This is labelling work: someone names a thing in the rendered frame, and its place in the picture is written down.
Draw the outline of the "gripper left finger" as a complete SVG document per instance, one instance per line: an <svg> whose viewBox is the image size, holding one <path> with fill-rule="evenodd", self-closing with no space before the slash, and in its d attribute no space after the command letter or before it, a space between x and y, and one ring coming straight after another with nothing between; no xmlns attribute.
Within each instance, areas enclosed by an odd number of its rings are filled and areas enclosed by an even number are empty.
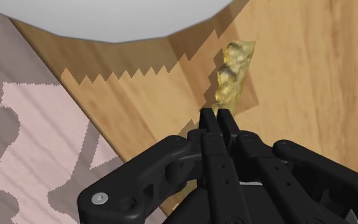
<svg viewBox="0 0 358 224"><path fill-rule="evenodd" d="M228 109L200 112L187 137L167 136L84 189L81 224L145 224L187 182L200 182L162 224L251 224L230 157L239 129Z"/></svg>

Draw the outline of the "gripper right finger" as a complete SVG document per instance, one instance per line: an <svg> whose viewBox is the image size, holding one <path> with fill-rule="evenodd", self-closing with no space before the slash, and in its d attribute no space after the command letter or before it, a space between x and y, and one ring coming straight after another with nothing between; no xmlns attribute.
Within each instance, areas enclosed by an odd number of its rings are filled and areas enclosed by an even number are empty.
<svg viewBox="0 0 358 224"><path fill-rule="evenodd" d="M239 180L260 181L286 224L347 224L351 211L358 218L358 172L292 141L268 146L227 109L217 122Z"/></svg>

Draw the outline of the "light wooden table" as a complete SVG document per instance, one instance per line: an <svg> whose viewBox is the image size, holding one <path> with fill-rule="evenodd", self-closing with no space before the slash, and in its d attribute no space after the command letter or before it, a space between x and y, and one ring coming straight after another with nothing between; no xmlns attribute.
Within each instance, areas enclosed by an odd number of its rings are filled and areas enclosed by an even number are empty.
<svg viewBox="0 0 358 224"><path fill-rule="evenodd" d="M247 40L240 128L358 172L358 0L234 0L169 37L117 45L14 26L124 160L194 127L214 100L222 49Z"/></svg>

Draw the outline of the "yellow lumpy long thing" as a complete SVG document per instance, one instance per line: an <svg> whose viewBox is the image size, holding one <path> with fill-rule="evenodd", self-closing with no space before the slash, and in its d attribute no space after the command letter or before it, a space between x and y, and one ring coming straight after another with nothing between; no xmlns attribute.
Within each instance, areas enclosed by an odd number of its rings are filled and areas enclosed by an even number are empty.
<svg viewBox="0 0 358 224"><path fill-rule="evenodd" d="M218 109L228 109L232 115L236 113L255 46L255 41L236 40L223 51L223 64L217 69L218 86L212 105L215 115Z"/></svg>

